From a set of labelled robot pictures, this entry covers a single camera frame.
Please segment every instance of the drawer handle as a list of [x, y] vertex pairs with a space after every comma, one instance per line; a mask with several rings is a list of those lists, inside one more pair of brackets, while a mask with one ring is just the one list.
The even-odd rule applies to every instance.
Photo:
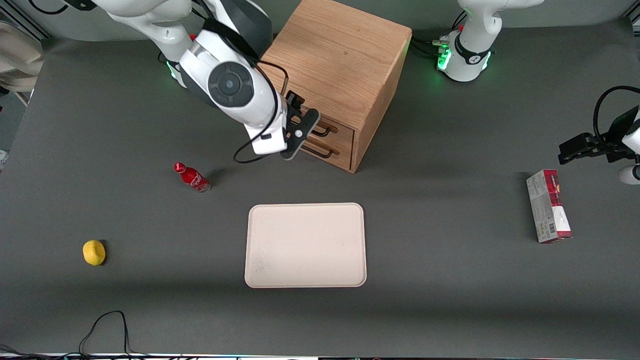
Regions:
[[328, 159], [328, 158], [331, 158], [331, 155], [333, 155], [333, 150], [329, 150], [329, 153], [328, 153], [328, 154], [323, 154], [322, 152], [315, 151], [315, 150], [313, 150], [313, 149], [311, 149], [310, 147], [305, 146], [305, 145], [302, 145], [302, 149], [305, 149], [306, 151], [308, 151], [308, 152], [310, 152], [310, 153], [312, 153], [312, 154], [314, 154], [314, 155], [316, 155], [316, 156], [319, 156], [319, 157], [321, 157], [322, 159]]
[[329, 135], [330, 132], [331, 132], [331, 128], [330, 127], [327, 127], [326, 130], [324, 130], [324, 133], [321, 133], [321, 132], [316, 131], [316, 130], [311, 130], [311, 133], [313, 135], [316, 135], [319, 138], [324, 138], [325, 136]]

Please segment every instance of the box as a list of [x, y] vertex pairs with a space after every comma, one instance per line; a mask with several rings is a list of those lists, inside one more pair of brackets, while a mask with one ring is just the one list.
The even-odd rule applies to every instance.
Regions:
[[547, 244], [571, 238], [571, 228], [560, 200], [557, 170], [541, 170], [528, 178], [527, 189], [538, 242]]
[[[322, 119], [303, 151], [356, 172], [391, 103], [412, 31], [332, 0], [302, 0], [262, 57]], [[284, 76], [262, 69], [275, 88]]]

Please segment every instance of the wooden cabinet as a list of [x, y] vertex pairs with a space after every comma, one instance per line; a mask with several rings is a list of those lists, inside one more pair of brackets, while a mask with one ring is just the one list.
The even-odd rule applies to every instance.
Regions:
[[[320, 111], [304, 151], [356, 172], [396, 93], [411, 34], [332, 0], [302, 0], [262, 59], [287, 69], [303, 110]], [[280, 88], [282, 72], [261, 67]]]

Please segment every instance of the table surface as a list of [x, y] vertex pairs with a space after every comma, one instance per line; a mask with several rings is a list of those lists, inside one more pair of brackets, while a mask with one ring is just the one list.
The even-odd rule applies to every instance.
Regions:
[[[0, 176], [0, 341], [73, 351], [120, 309], [142, 352], [637, 359], [640, 187], [604, 158], [560, 167], [574, 238], [553, 245], [525, 187], [591, 131], [604, 90], [640, 85], [631, 34], [505, 29], [473, 83], [410, 55], [355, 175], [306, 154], [234, 164], [243, 127], [177, 86], [151, 42], [52, 44]], [[611, 95], [603, 127], [637, 102]], [[184, 186], [175, 161], [213, 189]], [[249, 210], [304, 202], [362, 205], [362, 287], [245, 285]], [[106, 266], [84, 262], [92, 238]], [[121, 326], [105, 319], [87, 351], [121, 351]]]

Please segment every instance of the red bottle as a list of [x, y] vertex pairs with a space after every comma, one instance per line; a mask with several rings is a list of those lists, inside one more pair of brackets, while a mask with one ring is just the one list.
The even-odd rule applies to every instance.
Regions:
[[195, 191], [205, 193], [211, 188], [209, 181], [206, 180], [204, 176], [200, 175], [196, 169], [186, 167], [183, 163], [175, 163], [173, 169], [180, 174], [182, 181], [192, 187]]

